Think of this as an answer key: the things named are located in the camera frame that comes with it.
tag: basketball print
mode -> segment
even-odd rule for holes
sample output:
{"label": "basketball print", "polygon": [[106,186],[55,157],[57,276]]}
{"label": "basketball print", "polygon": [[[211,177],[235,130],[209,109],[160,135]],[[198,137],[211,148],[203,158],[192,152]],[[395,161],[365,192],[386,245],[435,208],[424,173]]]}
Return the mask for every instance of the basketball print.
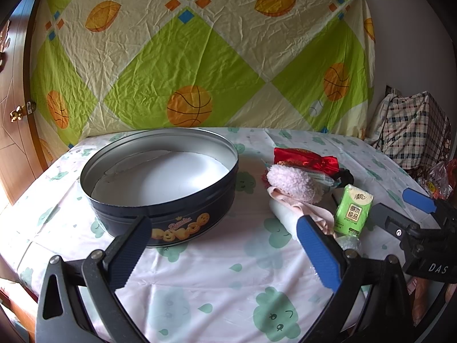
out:
{"label": "basketball print", "polygon": [[287,14],[296,0],[257,0],[254,9],[268,17],[280,17]]}
{"label": "basketball print", "polygon": [[175,91],[167,104],[168,120],[179,127],[197,127],[213,110],[211,95],[197,85],[184,86]]}
{"label": "basketball print", "polygon": [[374,39],[373,19],[365,19],[363,22],[363,28],[365,29],[366,34],[373,40],[373,42],[376,42]]}
{"label": "basketball print", "polygon": [[103,1],[89,13],[85,27],[92,32],[102,32],[114,22],[121,5],[114,1]]}
{"label": "basketball print", "polygon": [[51,149],[49,148],[49,145],[45,140],[42,140],[40,138],[40,144],[41,144],[41,149],[43,150],[44,158],[46,159],[47,165],[51,166],[51,164],[54,162],[54,156],[51,153]]}
{"label": "basketball print", "polygon": [[51,90],[47,94],[47,107],[56,125],[61,129],[68,127],[69,117],[65,99],[59,92]]}
{"label": "basketball print", "polygon": [[349,73],[344,63],[335,63],[325,71],[324,92],[328,100],[335,101],[343,98],[349,90]]}
{"label": "basketball print", "polygon": [[317,117],[319,114],[322,112],[324,109],[324,105],[322,104],[321,100],[315,100],[313,103],[311,103],[309,107],[309,115],[311,117]]}

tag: white wall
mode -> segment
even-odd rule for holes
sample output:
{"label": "white wall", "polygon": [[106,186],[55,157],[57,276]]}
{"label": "white wall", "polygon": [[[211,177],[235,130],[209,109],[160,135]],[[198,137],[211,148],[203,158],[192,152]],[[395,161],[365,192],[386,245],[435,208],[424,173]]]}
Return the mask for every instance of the white wall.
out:
{"label": "white wall", "polygon": [[451,39],[427,0],[367,0],[376,36],[373,114],[386,84],[403,95],[428,90],[457,127],[457,69]]}

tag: mattress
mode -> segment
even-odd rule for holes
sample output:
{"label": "mattress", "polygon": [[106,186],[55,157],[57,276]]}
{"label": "mattress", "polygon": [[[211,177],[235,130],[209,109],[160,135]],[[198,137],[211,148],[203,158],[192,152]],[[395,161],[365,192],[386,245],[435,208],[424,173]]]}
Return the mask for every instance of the mattress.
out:
{"label": "mattress", "polygon": [[[375,204],[383,202],[423,228],[435,226],[430,215],[401,198],[406,187],[423,192],[415,181],[355,137],[260,128],[208,130],[230,140],[239,153],[230,211],[218,226],[190,242],[146,249],[126,286],[116,291],[151,342],[298,342],[323,310],[331,290],[269,209],[261,176],[273,162],[275,147],[335,156],[351,171],[355,185],[374,195]],[[51,256],[60,254],[66,261],[86,258],[113,240],[84,196],[79,174],[96,151],[127,134],[84,139],[0,217],[0,252],[33,292],[40,293]],[[383,259],[395,254],[404,262],[398,240],[370,220],[360,240],[362,256]],[[109,340],[87,290],[81,292],[96,330]],[[360,293],[347,326],[355,322],[363,301]]]}

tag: gold door handle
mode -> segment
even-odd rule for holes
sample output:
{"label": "gold door handle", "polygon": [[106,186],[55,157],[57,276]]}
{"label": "gold door handle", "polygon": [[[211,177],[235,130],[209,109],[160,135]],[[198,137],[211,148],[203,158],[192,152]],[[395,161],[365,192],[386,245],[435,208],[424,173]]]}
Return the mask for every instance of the gold door handle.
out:
{"label": "gold door handle", "polygon": [[37,104],[35,102],[27,102],[26,107],[21,107],[18,105],[14,111],[10,112],[11,122],[16,122],[22,120],[25,116],[30,115],[37,109]]}

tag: pink fluffy fabric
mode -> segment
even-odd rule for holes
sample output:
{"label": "pink fluffy fabric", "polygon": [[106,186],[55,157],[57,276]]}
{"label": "pink fluffy fabric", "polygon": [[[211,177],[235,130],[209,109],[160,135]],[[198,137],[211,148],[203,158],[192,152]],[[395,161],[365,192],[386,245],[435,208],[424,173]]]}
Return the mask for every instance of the pink fluffy fabric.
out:
{"label": "pink fluffy fabric", "polygon": [[304,170],[284,165],[272,165],[266,178],[284,195],[298,201],[316,204],[322,199],[322,188]]}

